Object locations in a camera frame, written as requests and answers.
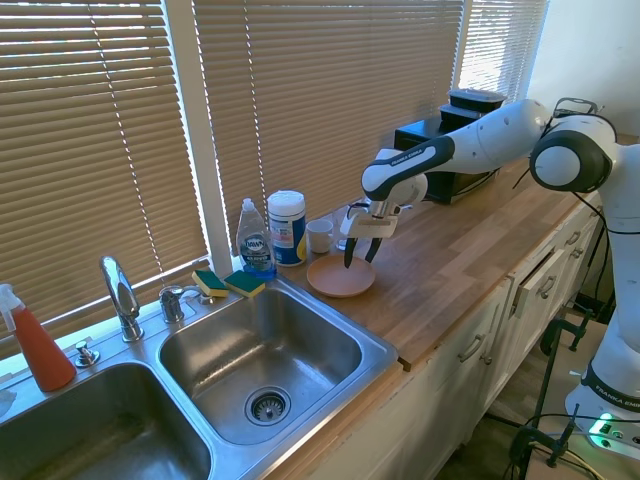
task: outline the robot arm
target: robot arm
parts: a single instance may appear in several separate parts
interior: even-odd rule
[[[550,117],[540,103],[522,100],[405,152],[381,150],[362,175],[362,188],[371,204],[347,215],[340,228],[347,237],[345,266],[351,264],[358,238],[373,239],[365,257],[373,260],[381,239],[393,235],[401,206],[424,197],[423,173],[482,173],[500,168],[533,149]]]
[[[598,190],[602,198],[613,258],[617,307],[595,357],[567,397],[567,412],[594,445],[640,460],[640,145],[621,146],[613,126],[596,115],[554,118],[542,105],[524,100],[477,122],[406,152],[383,150],[362,176],[372,202],[347,215],[345,266],[357,237],[373,238],[371,261],[382,238],[390,237],[400,205],[420,201],[426,192],[422,173],[481,173],[525,154],[541,186],[564,192]],[[608,419],[625,420],[613,433]]]

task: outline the green light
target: green light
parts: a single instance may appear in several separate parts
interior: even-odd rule
[[[596,423],[593,424],[593,427],[589,429],[589,433],[595,433],[599,435],[602,427],[607,424],[607,420],[611,419],[613,419],[613,415],[611,415],[610,413],[603,413],[602,415],[600,415],[600,420],[596,421]]]

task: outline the orange spray bottle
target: orange spray bottle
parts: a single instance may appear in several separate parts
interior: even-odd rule
[[[11,285],[0,285],[0,312],[7,329],[20,343],[40,390],[51,392],[73,380],[75,367],[33,313],[13,294]]]

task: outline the stainless steel sink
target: stainless steel sink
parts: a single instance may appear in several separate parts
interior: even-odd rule
[[[3,385],[0,478],[262,478],[397,360],[280,278],[253,299],[181,302],[179,324],[152,304],[140,341],[91,345],[100,361],[60,392]]]
[[[160,361],[226,440],[272,438],[353,373],[358,342],[278,289],[170,337]]]
[[[123,364],[89,377],[0,428],[0,477],[206,479],[204,441],[151,370]]]

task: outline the window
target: window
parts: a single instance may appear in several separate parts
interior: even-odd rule
[[[459,86],[526,93],[544,23],[546,0],[468,0]]]
[[[114,315],[100,256],[148,303],[207,255],[160,1],[0,4],[0,281],[54,337]]]
[[[244,197],[299,190],[316,217],[361,196],[394,129],[447,101],[461,0],[194,3],[232,240]]]

